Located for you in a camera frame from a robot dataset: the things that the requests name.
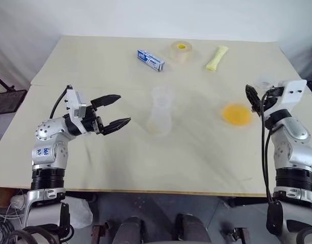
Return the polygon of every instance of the toothpaste box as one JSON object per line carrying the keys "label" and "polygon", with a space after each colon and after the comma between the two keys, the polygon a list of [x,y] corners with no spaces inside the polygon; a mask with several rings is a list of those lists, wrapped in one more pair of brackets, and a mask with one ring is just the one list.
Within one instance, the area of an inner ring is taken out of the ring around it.
{"label": "toothpaste box", "polygon": [[162,71],[163,69],[164,61],[143,49],[138,49],[137,58],[151,66],[154,70]]}

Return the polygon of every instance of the floor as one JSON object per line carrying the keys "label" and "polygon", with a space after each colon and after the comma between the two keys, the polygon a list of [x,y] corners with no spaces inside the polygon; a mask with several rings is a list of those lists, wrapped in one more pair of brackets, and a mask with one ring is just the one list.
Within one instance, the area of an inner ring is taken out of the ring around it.
{"label": "floor", "polygon": [[[248,228],[252,243],[280,243],[266,229],[266,204],[230,208],[213,196],[99,193],[91,208],[95,224],[111,221],[118,226],[130,216],[139,216],[146,226],[145,242],[171,240],[175,217],[180,212],[197,216],[207,227],[212,243],[229,243],[221,236],[222,226]],[[90,233],[91,226],[77,229],[68,243],[90,243]],[[100,243],[110,244],[111,239],[112,232],[102,237]]]}

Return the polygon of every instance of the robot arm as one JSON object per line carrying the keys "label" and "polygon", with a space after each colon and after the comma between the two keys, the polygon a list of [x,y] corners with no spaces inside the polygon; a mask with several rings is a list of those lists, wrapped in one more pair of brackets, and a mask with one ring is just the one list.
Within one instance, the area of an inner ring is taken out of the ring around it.
{"label": "robot arm", "polygon": [[[53,118],[60,100],[66,96],[68,114]],[[23,227],[39,226],[56,239],[70,232],[69,206],[65,198],[64,175],[68,161],[68,142],[81,134],[95,132],[107,135],[125,126],[130,118],[118,119],[108,126],[96,116],[97,108],[114,103],[121,96],[107,95],[91,101],[87,106],[83,96],[67,86],[54,105],[50,119],[35,130],[36,143],[32,150],[32,183],[27,193]]]}
{"label": "robot arm", "polygon": [[274,200],[268,202],[267,229],[288,244],[304,243],[304,234],[312,232],[310,134],[290,114],[305,87],[305,80],[283,82],[267,91],[261,101],[253,87],[247,85],[245,89],[253,111],[263,116],[274,144],[276,187]]}

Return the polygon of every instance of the yellow sponge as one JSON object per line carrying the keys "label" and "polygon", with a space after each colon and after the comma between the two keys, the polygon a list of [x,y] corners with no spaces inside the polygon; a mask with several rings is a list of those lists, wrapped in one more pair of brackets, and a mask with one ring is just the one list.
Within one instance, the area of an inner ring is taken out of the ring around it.
{"label": "yellow sponge", "polygon": [[245,126],[251,123],[252,115],[250,109],[240,104],[230,104],[223,109],[224,119],[236,126]]}
{"label": "yellow sponge", "polygon": [[224,54],[228,51],[228,47],[226,46],[218,46],[217,52],[215,57],[210,61],[207,65],[206,68],[210,71],[215,72],[217,70],[217,65],[221,61],[222,57]]}

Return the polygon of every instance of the table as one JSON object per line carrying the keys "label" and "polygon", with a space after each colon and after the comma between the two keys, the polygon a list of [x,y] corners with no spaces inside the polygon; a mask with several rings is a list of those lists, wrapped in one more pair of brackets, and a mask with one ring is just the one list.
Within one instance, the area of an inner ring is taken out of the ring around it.
{"label": "table", "polygon": [[[250,125],[236,127],[222,119],[221,110],[232,102],[249,106],[245,85],[264,75],[275,83],[299,76],[275,43],[187,41],[194,54],[177,64],[162,51],[171,39],[61,38],[0,142],[0,186],[29,187],[35,127],[48,118],[64,86],[71,83],[88,101],[106,94],[122,96],[98,110],[104,124],[128,116],[132,121],[111,135],[82,135],[69,143],[68,190],[264,196],[260,119],[253,114]],[[204,66],[218,44],[230,50],[218,71],[210,73]],[[137,48],[164,59],[164,71],[158,73],[137,60]],[[150,93],[167,83],[176,94],[173,129],[156,138],[146,129]],[[65,113],[61,104],[55,117]],[[292,113],[312,135],[308,89]],[[272,155],[270,145],[271,188]]]}

